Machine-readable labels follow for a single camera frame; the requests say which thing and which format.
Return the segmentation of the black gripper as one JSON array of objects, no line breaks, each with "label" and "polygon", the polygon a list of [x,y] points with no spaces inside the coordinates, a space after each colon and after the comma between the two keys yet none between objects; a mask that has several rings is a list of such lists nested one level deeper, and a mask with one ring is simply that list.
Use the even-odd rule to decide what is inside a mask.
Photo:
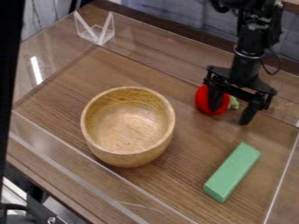
[{"label": "black gripper", "polygon": [[276,90],[257,75],[247,83],[241,83],[229,76],[229,68],[208,66],[207,72],[203,84],[208,87],[209,110],[215,112],[220,108],[224,94],[235,96],[247,102],[237,124],[248,125],[257,111],[269,108]]}]

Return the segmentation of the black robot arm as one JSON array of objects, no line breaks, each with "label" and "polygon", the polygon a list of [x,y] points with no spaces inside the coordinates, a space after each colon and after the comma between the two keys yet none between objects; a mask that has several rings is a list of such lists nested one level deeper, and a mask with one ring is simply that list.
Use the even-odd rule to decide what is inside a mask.
[{"label": "black robot arm", "polygon": [[219,13],[237,13],[237,43],[233,47],[231,68],[208,66],[204,84],[208,88],[208,108],[220,108],[224,94],[247,102],[239,118],[248,125],[259,110],[269,108],[276,90],[259,78],[265,50],[279,42],[281,35],[281,0],[209,0]]}]

